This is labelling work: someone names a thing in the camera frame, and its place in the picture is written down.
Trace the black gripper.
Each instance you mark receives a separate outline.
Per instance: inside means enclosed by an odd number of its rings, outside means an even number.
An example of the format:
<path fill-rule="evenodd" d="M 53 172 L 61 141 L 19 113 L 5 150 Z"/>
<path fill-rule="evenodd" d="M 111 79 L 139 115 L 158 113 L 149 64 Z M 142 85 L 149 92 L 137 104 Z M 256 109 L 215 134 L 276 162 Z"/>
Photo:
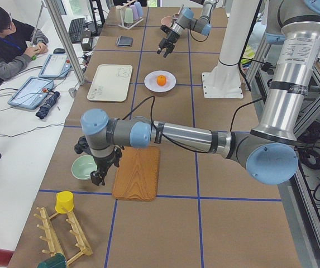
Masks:
<path fill-rule="evenodd" d="M 113 151 L 105 157 L 93 156 L 95 164 L 97 166 L 96 171 L 92 171 L 90 178 L 95 185 L 105 185 L 105 177 L 108 173 L 109 168 L 114 165 L 115 167 L 120 166 L 121 150 L 113 149 Z"/>
<path fill-rule="evenodd" d="M 166 49 L 166 51 L 164 52 L 163 57 L 166 58 L 169 54 L 172 53 L 172 51 L 174 50 L 175 47 L 175 43 L 178 41 L 180 35 L 176 32 L 173 31 L 172 29 L 169 31 L 169 33 L 167 34 L 166 38 L 163 38 L 160 43 L 159 43 L 159 47 L 157 49 L 157 54 L 161 54 L 161 52 Z"/>

